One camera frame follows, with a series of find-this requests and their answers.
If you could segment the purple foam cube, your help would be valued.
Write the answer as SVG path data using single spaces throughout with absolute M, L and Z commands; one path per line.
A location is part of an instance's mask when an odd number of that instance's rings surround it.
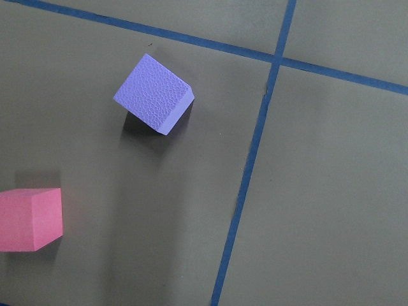
M 191 86 L 144 54 L 113 100 L 154 131 L 168 135 L 194 101 Z

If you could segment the pink foam cube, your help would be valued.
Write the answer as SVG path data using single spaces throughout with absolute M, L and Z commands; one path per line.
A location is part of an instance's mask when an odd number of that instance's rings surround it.
M 63 236 L 59 188 L 1 192 L 1 251 L 33 252 Z

